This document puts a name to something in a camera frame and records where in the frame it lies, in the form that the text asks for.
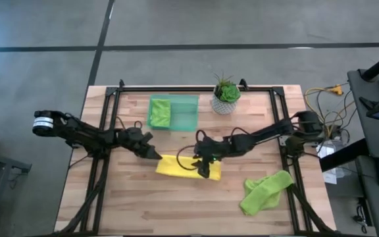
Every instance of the green towel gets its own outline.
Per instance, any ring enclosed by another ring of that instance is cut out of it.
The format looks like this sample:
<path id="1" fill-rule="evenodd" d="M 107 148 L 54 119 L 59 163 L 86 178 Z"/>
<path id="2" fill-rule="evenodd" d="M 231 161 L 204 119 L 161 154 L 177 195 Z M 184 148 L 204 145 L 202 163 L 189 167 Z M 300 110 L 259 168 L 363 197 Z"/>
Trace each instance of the green towel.
<path id="1" fill-rule="evenodd" d="M 247 179 L 243 184 L 245 198 L 240 203 L 242 211 L 246 215 L 255 215 L 261 210 L 277 207 L 280 192 L 290 184 L 293 184 L 293 180 L 286 171 L 259 180 Z"/>
<path id="2" fill-rule="evenodd" d="M 170 100 L 153 99 L 151 103 L 151 126 L 168 128 L 170 126 Z"/>

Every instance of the yellow towel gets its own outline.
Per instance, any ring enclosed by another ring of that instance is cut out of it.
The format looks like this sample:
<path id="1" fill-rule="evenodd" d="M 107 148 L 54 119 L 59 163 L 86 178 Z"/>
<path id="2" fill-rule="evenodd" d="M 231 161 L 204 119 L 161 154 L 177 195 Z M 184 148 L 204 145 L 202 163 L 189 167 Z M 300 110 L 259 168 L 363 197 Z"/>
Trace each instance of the yellow towel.
<path id="1" fill-rule="evenodd" d="M 179 156 L 179 162 L 181 162 L 182 166 L 191 168 L 193 167 L 191 164 L 195 163 L 197 159 L 193 157 L 183 157 Z M 156 172 L 159 174 L 178 176 L 184 178 L 203 178 L 201 175 L 197 173 L 197 169 L 193 171 L 187 171 L 181 166 L 179 166 L 176 161 L 175 155 L 162 155 L 162 159 L 157 164 Z M 213 164 L 210 164 L 210 177 L 211 180 L 220 180 L 221 177 L 221 169 L 220 169 L 220 161 L 215 161 Z"/>

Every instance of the potted plant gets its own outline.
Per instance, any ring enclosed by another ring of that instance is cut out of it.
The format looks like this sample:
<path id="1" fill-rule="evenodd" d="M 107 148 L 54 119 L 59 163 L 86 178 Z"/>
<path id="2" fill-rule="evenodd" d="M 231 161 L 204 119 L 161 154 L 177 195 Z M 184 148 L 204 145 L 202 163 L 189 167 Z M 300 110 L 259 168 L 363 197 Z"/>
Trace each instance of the potted plant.
<path id="1" fill-rule="evenodd" d="M 213 92 L 213 101 L 211 106 L 213 110 L 220 115 L 230 114 L 236 108 L 236 102 L 241 97 L 240 90 L 231 82 L 232 76 L 228 78 L 224 77 L 222 72 L 222 77 L 215 74 L 215 78 L 218 83 Z"/>

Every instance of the white geometric pot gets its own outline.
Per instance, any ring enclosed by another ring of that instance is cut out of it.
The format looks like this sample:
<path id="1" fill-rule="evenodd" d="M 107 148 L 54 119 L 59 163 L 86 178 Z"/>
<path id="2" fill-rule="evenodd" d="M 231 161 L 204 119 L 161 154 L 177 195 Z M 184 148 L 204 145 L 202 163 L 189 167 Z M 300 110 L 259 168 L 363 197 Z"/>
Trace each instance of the white geometric pot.
<path id="1" fill-rule="evenodd" d="M 211 106 L 216 113 L 220 115 L 228 115 L 235 110 L 237 102 L 238 101 L 235 101 L 233 103 L 223 102 L 219 100 L 219 98 L 213 92 L 213 100 L 211 101 Z"/>

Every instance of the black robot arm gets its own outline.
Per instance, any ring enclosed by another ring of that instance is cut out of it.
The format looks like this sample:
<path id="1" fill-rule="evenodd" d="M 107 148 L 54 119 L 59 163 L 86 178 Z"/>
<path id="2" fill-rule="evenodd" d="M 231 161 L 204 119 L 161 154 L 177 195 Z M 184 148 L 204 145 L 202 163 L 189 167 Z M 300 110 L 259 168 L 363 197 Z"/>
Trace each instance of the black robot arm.
<path id="1" fill-rule="evenodd" d="M 293 123 L 291 120 L 297 117 L 298 122 Z M 195 144 L 194 158 L 201 158 L 193 164 L 197 167 L 198 173 L 208 178 L 210 176 L 210 163 L 221 161 L 225 157 L 242 156 L 248 151 L 251 151 L 256 145 L 275 139 L 279 136 L 289 136 L 286 140 L 287 155 L 296 156 L 303 152 L 303 144 L 305 142 L 314 141 L 322 133 L 322 126 L 316 113 L 311 111 L 302 111 L 296 113 L 292 118 L 283 119 L 276 124 L 263 128 L 253 133 L 248 133 L 244 130 L 244 134 L 235 134 L 235 128 L 230 136 L 223 137 L 223 141 L 214 141 L 208 137 L 202 130 L 196 133 L 197 143 Z M 199 134 L 204 135 L 202 140 L 199 140 Z"/>
<path id="2" fill-rule="evenodd" d="M 150 132 L 143 134 L 141 127 L 100 130 L 60 111 L 36 111 L 34 116 L 34 134 L 64 138 L 73 148 L 84 147 L 89 156 L 104 155 L 108 149 L 124 147 L 141 158 L 162 159 L 155 147 L 148 144 L 153 135 Z"/>

